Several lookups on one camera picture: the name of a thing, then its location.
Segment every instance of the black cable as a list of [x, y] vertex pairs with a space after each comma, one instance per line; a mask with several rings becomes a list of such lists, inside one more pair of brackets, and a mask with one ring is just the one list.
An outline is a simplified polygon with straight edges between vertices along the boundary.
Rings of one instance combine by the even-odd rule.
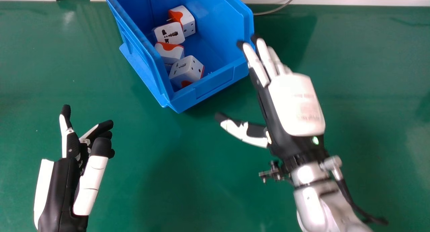
[[285, 6], [289, 5], [292, 1], [293, 0], [288, 0], [285, 4], [279, 6], [276, 9], [273, 9], [273, 10], [268, 10], [268, 11], [265, 11], [265, 12], [254, 13], [254, 16], [263, 16], [263, 15], [268, 15], [268, 14], [275, 13], [275, 12], [281, 10], [281, 9], [284, 9]]
[[351, 205], [352, 209], [358, 212], [359, 214], [363, 215], [365, 220], [363, 220], [364, 223], [376, 223], [381, 225], [388, 225], [388, 221], [385, 218], [376, 218], [366, 212], [364, 212], [363, 209], [361, 209], [359, 206], [357, 206], [354, 201], [352, 200], [351, 194], [349, 192], [348, 186], [345, 182], [345, 179], [336, 181], [336, 183], [339, 186], [339, 189], [341, 190], [343, 196], [347, 200], [347, 202]]

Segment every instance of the blue storage bin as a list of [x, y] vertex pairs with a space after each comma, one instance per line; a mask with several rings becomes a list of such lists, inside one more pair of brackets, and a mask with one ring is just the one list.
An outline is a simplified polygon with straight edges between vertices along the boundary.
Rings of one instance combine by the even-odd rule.
[[[123, 38], [120, 50], [162, 107], [180, 113], [248, 74], [238, 40], [254, 33], [252, 11], [240, 0], [106, 0]], [[168, 10], [184, 5], [196, 20], [197, 32], [181, 44], [205, 73], [181, 90], [173, 87], [154, 48], [154, 27], [166, 24]]]

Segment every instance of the green table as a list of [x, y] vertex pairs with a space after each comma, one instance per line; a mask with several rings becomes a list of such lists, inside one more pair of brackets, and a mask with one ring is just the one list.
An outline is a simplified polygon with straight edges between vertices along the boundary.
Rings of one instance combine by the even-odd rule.
[[[0, 2], [0, 25], [1, 232], [34, 231], [40, 159], [60, 157], [65, 103], [78, 134], [115, 121], [117, 154], [89, 232], [300, 231], [293, 188], [258, 177], [269, 152], [213, 121], [224, 111], [262, 122], [248, 78], [176, 114], [160, 108], [118, 50], [106, 3]], [[372, 228], [427, 231], [430, 9], [291, 6], [255, 18], [255, 28], [312, 77], [327, 148], [343, 159], [353, 197], [391, 222]]]

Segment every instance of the gray cable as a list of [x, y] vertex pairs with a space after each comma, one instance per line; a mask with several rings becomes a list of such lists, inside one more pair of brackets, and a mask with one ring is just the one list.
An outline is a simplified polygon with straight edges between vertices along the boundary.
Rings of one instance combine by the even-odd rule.
[[275, 13], [275, 12], [281, 10], [281, 9], [284, 9], [285, 6], [287, 6], [287, 5], [289, 5], [291, 3], [291, 1], [293, 1], [293, 0], [288, 0], [285, 4], [279, 6], [276, 9], [273, 9], [273, 10], [269, 10], [269, 11], [265, 11], [265, 12], [260, 12], [260, 13], [254, 13], [254, 16], [262, 16], [262, 15], [268, 15], [268, 14]]

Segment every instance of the robotic arm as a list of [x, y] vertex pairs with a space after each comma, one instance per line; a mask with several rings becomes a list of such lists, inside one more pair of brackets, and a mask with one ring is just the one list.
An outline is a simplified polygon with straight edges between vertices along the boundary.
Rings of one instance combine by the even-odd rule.
[[60, 113], [61, 153], [56, 162], [43, 159], [34, 200], [39, 232], [85, 232], [108, 159], [115, 155], [112, 120], [99, 123], [78, 138], [71, 109]]
[[252, 41], [258, 54], [249, 43], [240, 41], [238, 47], [248, 61], [266, 125], [234, 120], [222, 113], [215, 119], [228, 133], [269, 148], [282, 161], [281, 165], [272, 161], [270, 170], [259, 176], [264, 183], [272, 178], [287, 180], [295, 187], [297, 219], [304, 232], [371, 232], [366, 223], [387, 225], [385, 219], [373, 217], [353, 202], [340, 169], [341, 159], [329, 157], [324, 148], [326, 123], [310, 78], [282, 64], [263, 39], [254, 36]]

